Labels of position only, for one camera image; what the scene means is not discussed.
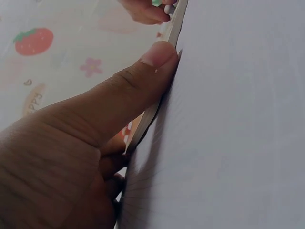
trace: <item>flower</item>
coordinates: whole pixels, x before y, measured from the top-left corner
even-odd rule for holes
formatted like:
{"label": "flower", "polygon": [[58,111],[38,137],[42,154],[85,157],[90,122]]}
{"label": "flower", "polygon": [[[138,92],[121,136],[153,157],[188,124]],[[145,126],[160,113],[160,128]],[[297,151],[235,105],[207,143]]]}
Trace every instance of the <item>flower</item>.
{"label": "flower", "polygon": [[101,60],[95,60],[89,57],[86,59],[86,64],[80,67],[80,70],[86,71],[87,78],[91,77],[94,73],[102,74],[103,71],[98,68],[101,63]]}

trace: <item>strawberry print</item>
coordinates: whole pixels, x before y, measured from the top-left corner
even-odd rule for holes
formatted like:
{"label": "strawberry print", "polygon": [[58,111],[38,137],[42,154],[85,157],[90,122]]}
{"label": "strawberry print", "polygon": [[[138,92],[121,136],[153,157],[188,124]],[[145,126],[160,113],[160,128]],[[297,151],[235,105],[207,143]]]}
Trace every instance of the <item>strawberry print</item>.
{"label": "strawberry print", "polygon": [[46,28],[36,28],[21,32],[15,39],[17,53],[22,56],[34,56],[47,51],[52,45],[54,35]]}

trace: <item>knuckle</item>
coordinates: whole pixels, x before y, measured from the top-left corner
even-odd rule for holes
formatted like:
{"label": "knuckle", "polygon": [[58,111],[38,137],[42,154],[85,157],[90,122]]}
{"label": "knuckle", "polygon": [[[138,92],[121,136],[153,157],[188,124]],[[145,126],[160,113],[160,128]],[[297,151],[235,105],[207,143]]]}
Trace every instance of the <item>knuckle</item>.
{"label": "knuckle", "polygon": [[135,80],[134,73],[128,69],[117,72],[112,78],[114,81],[121,84],[126,90],[141,90],[139,83]]}

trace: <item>hand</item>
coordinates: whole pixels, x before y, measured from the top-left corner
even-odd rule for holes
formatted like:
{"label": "hand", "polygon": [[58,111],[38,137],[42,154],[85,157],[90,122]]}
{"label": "hand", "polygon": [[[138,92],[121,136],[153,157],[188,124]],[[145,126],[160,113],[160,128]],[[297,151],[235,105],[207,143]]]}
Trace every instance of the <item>hand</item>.
{"label": "hand", "polygon": [[116,134],[160,99],[177,62],[157,42],[90,91],[1,132],[0,228],[112,229],[124,183],[116,172],[128,162]]}
{"label": "hand", "polygon": [[162,5],[153,6],[152,0],[119,0],[132,19],[142,24],[160,24],[168,22],[170,16],[164,13],[164,4],[171,5],[177,0],[162,0]]}

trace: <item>white surface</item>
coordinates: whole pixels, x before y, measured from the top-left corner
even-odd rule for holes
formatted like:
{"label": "white surface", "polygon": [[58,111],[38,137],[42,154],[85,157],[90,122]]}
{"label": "white surface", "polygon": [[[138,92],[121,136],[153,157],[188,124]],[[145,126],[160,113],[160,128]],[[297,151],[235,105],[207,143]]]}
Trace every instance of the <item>white surface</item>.
{"label": "white surface", "polygon": [[122,229],[304,228],[304,11],[189,0],[173,87],[132,157]]}

